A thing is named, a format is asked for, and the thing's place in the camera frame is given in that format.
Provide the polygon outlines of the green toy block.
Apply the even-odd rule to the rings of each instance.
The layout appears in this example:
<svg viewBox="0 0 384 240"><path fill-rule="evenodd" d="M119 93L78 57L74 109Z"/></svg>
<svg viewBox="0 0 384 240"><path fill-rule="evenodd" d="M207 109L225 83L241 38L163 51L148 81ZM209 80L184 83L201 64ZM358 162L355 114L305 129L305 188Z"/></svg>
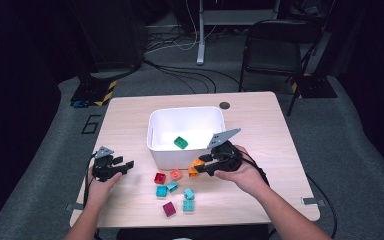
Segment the green toy block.
<svg viewBox="0 0 384 240"><path fill-rule="evenodd" d="M178 136L175 140L174 140L174 144L179 147L180 149L185 149L189 143L182 137Z"/></svg>

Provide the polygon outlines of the orange toy block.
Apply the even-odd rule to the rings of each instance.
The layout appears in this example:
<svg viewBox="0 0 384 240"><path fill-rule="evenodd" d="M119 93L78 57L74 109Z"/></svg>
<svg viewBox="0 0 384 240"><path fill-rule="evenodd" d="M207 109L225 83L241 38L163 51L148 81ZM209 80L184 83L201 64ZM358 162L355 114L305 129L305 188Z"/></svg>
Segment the orange toy block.
<svg viewBox="0 0 384 240"><path fill-rule="evenodd" d="M190 177L197 177L202 171L205 162L200 159L195 159L191 166L188 168L188 175Z"/></svg>

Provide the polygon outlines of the large black box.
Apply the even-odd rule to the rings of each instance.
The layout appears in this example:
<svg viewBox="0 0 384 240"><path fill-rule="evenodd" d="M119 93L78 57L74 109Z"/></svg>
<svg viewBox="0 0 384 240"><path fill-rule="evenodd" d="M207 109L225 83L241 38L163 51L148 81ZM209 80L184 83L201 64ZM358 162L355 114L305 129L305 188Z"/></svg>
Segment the large black box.
<svg viewBox="0 0 384 240"><path fill-rule="evenodd" d="M96 67L99 70L138 67L147 29L132 0L72 0Z"/></svg>

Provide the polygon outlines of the magenta toy block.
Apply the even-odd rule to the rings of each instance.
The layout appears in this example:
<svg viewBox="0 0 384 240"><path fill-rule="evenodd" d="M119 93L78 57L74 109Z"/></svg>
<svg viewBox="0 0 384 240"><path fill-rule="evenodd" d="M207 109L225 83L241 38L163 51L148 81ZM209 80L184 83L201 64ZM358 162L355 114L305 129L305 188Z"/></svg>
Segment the magenta toy block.
<svg viewBox="0 0 384 240"><path fill-rule="evenodd" d="M164 204L163 210L167 218L172 217L177 213L175 205L172 202L167 202Z"/></svg>

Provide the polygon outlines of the black striped stand base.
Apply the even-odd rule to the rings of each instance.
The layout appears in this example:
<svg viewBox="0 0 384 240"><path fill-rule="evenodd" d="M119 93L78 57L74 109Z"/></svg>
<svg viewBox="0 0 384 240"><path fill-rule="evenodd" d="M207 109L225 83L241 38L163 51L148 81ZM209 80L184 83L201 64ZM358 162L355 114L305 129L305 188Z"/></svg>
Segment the black striped stand base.
<svg viewBox="0 0 384 240"><path fill-rule="evenodd" d="M89 101L90 106L106 105L113 94L116 81L96 80L91 84L81 83L71 98L71 105L75 101Z"/></svg>
<svg viewBox="0 0 384 240"><path fill-rule="evenodd" d="M336 98L337 94L326 77L303 75L294 79L295 94L304 99Z"/></svg>

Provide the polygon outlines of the person's right hand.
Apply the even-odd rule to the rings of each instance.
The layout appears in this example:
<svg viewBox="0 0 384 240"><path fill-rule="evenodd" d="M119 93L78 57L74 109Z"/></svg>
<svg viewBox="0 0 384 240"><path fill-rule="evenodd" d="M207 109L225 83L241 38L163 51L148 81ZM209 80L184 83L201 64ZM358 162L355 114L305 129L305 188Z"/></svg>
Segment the person's right hand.
<svg viewBox="0 0 384 240"><path fill-rule="evenodd" d="M220 179L234 182L242 191L259 199L270 190L270 187L263 180L255 161L246 149L240 145L236 145L236 148L241 153L241 166L233 172L217 170L214 175Z"/></svg>

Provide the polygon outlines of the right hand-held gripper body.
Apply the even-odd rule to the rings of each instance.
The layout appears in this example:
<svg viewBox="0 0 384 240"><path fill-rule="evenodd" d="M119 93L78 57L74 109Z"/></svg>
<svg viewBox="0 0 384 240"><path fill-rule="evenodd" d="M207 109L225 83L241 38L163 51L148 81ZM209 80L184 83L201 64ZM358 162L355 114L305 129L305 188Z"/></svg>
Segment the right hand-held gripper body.
<svg viewBox="0 0 384 240"><path fill-rule="evenodd" d="M206 164L218 163L221 165L221 171L236 171L242 164L240 151L229 141L231 137L241 131L240 128L215 133L211 138L207 148L213 161Z"/></svg>

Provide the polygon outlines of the person's left hand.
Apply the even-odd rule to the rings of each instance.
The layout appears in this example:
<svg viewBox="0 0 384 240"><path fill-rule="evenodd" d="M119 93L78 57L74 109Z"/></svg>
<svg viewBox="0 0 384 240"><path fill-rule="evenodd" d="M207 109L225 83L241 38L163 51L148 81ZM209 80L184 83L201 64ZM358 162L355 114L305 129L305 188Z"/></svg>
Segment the person's left hand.
<svg viewBox="0 0 384 240"><path fill-rule="evenodd" d="M92 175L92 169L89 169L88 180L86 184L89 189L88 197L86 200L86 208L101 208L107 201L111 189L121 179L121 177L121 173L116 173L109 180L100 182Z"/></svg>

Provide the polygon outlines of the white desk frame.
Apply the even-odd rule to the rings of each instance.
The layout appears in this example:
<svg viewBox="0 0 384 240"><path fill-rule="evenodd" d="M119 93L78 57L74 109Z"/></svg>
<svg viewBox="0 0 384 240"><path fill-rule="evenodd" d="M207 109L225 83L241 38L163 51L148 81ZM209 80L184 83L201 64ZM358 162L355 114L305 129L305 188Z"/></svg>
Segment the white desk frame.
<svg viewBox="0 0 384 240"><path fill-rule="evenodd" d="M199 0L199 42L196 64L204 64L205 26L252 25L261 20L275 19L279 12L280 0L274 0L271 9L252 10L205 10L204 0Z"/></svg>

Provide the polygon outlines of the black folding chair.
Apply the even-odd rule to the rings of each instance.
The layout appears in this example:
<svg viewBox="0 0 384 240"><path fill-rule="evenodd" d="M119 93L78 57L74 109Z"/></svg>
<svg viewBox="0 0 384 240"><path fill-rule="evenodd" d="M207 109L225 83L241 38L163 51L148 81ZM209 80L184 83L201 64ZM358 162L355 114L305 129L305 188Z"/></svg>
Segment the black folding chair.
<svg viewBox="0 0 384 240"><path fill-rule="evenodd" d="M243 90L245 72L301 80L323 33L321 26L308 21L270 19L254 23L246 35L238 91Z"/></svg>

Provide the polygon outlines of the person's dark clothing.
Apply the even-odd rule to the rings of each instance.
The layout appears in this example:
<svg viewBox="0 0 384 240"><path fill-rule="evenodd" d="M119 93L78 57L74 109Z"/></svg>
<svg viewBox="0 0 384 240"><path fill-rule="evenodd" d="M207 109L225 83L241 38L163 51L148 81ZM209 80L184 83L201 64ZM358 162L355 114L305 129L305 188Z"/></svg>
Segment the person's dark clothing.
<svg viewBox="0 0 384 240"><path fill-rule="evenodd" d="M268 226L233 225L210 227L122 228L117 240L268 240Z"/></svg>

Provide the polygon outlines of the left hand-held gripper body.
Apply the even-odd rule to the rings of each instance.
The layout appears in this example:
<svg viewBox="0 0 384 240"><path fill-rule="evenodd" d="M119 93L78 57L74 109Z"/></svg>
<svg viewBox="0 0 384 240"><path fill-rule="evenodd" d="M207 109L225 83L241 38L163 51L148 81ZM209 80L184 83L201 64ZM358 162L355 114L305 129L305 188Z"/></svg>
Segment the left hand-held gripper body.
<svg viewBox="0 0 384 240"><path fill-rule="evenodd" d="M122 167L115 167L114 151L101 146L94 155L94 164L92 167L92 175L100 182L106 182L116 173L122 172Z"/></svg>

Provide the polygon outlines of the white plastic bin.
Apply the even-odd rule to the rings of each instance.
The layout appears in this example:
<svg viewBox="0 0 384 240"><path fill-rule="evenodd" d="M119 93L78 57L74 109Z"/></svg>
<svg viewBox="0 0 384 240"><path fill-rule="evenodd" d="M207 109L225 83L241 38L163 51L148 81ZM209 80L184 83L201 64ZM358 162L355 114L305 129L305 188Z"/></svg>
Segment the white plastic bin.
<svg viewBox="0 0 384 240"><path fill-rule="evenodd" d="M149 118L147 147L161 170L187 169L207 148L215 133L226 130L222 111L214 106L159 109ZM180 149L178 137L189 145Z"/></svg>

